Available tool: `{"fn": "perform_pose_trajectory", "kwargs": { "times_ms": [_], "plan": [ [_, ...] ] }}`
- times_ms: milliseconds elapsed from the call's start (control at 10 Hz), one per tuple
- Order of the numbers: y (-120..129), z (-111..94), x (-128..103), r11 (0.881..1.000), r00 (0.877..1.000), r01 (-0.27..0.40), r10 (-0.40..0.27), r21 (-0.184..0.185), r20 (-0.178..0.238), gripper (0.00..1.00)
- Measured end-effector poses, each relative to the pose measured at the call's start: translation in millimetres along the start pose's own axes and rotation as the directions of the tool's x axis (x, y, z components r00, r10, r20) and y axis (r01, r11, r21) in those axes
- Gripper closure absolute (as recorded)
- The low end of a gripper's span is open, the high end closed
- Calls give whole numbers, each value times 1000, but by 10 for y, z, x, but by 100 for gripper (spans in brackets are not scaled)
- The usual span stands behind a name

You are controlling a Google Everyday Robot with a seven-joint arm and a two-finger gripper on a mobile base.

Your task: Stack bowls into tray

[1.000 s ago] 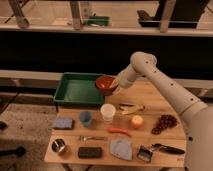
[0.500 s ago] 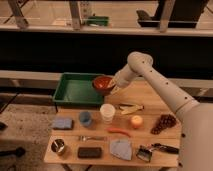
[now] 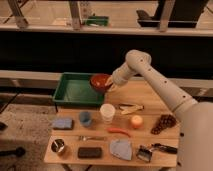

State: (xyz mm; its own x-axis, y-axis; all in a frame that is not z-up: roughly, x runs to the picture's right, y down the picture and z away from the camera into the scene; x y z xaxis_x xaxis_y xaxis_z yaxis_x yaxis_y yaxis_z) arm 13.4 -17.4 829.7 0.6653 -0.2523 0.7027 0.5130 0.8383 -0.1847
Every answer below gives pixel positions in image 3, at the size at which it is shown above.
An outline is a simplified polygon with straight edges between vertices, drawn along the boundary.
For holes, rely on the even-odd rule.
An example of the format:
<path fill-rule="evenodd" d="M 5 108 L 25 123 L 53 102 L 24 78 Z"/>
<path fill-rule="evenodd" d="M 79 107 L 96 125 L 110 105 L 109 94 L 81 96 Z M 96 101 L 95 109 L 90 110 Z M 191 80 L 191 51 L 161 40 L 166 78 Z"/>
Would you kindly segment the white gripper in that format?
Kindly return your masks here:
<path fill-rule="evenodd" d="M 108 92 L 113 92 L 125 85 L 128 82 L 127 76 L 128 72 L 125 69 L 116 69 L 105 83 L 105 85 L 108 86 Z"/>

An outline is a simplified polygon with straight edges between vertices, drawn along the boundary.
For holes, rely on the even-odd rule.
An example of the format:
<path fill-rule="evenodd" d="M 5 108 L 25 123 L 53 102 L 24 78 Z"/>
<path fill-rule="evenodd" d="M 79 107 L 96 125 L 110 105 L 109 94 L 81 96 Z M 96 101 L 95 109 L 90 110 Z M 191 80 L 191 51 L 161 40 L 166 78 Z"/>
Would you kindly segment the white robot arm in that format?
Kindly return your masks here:
<path fill-rule="evenodd" d="M 107 85 L 125 85 L 140 74 L 180 122 L 176 171 L 213 171 L 213 103 L 198 102 L 151 66 L 151 56 L 130 50 Z"/>

